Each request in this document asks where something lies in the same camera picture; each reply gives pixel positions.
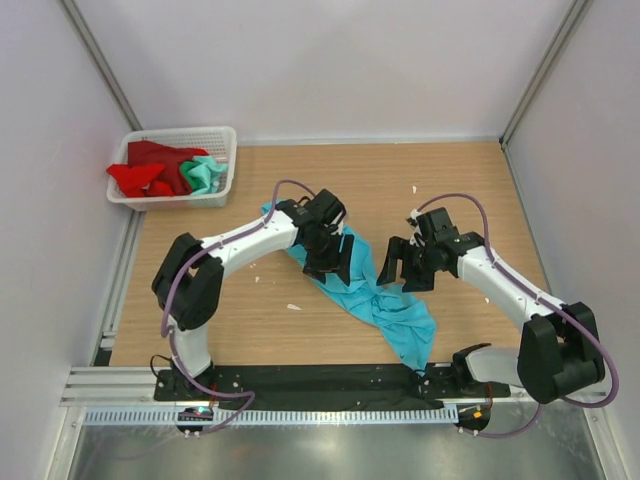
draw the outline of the red cloth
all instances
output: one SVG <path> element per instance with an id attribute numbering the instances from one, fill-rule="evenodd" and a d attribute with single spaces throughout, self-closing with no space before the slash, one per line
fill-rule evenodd
<path id="1" fill-rule="evenodd" d="M 165 166 L 158 180 L 169 185 L 175 195 L 189 195 L 193 192 L 189 182 L 180 173 L 180 165 L 196 155 L 209 155 L 201 148 L 173 148 L 159 143 L 142 140 L 128 146 L 128 163 L 132 167 L 160 163 Z"/>
<path id="2" fill-rule="evenodd" d="M 149 188 L 147 188 L 147 197 L 173 197 L 173 196 L 175 196 L 175 193 L 173 193 L 173 190 L 171 190 L 171 187 L 169 186 L 169 184 L 161 182 L 160 180 L 151 182 L 151 185 L 149 185 Z"/>
<path id="3" fill-rule="evenodd" d="M 164 171 L 165 166 L 150 163 L 139 167 L 129 165 L 111 165 L 107 173 L 115 178 L 120 191 L 126 197 L 173 196 L 171 187 L 156 180 Z"/>

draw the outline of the metal floor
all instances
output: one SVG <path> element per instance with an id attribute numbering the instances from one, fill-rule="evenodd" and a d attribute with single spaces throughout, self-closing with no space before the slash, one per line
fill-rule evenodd
<path id="1" fill-rule="evenodd" d="M 532 403 L 496 403 L 490 430 L 508 431 Z M 116 460 L 159 448 L 137 460 Z M 184 440 L 174 427 L 83 427 L 70 479 L 605 479 L 582 410 L 547 406 L 509 440 L 452 425 L 242 427 Z"/>

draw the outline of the white cable tray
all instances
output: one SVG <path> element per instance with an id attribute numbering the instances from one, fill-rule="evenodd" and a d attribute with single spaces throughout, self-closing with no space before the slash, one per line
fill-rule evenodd
<path id="1" fill-rule="evenodd" d="M 84 425 L 198 425 L 219 423 L 234 412 L 214 410 L 213 420 L 178 421 L 185 407 L 91 407 L 87 409 Z M 240 414 L 231 426 L 302 426 L 302 425 L 388 425 L 420 423 L 456 423 L 455 405 L 439 410 L 411 410 L 389 412 L 271 412 L 248 410 Z"/>

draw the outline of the gray wall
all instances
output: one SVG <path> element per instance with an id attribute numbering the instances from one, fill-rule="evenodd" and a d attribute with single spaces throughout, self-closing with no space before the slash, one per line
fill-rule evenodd
<path id="1" fill-rule="evenodd" d="M 596 1 L 510 144 L 554 292 L 596 313 L 621 389 L 609 408 L 633 472 L 640 341 L 640 3 Z"/>
<path id="2" fill-rule="evenodd" d="M 571 0 L 78 0 L 145 128 L 497 138 Z"/>
<path id="3" fill-rule="evenodd" d="M 127 218 L 104 169 L 125 122 L 52 0 L 0 2 L 0 476 L 42 478 Z"/>

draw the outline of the blue towel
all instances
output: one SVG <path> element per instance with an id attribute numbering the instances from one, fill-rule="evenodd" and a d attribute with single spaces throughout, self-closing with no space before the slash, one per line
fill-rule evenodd
<path id="1" fill-rule="evenodd" d="M 269 211 L 270 205 L 263 205 L 263 214 Z M 324 284 L 317 280 L 313 282 L 351 315 L 378 327 L 407 367 L 414 371 L 424 370 L 436 333 L 436 322 L 427 306 L 413 295 L 403 293 L 400 285 L 377 286 L 371 246 L 350 227 L 345 226 L 343 233 L 355 237 L 351 253 L 351 285 L 346 286 L 334 273 L 327 275 Z M 304 265 L 307 252 L 302 245 L 287 249 L 287 253 Z"/>

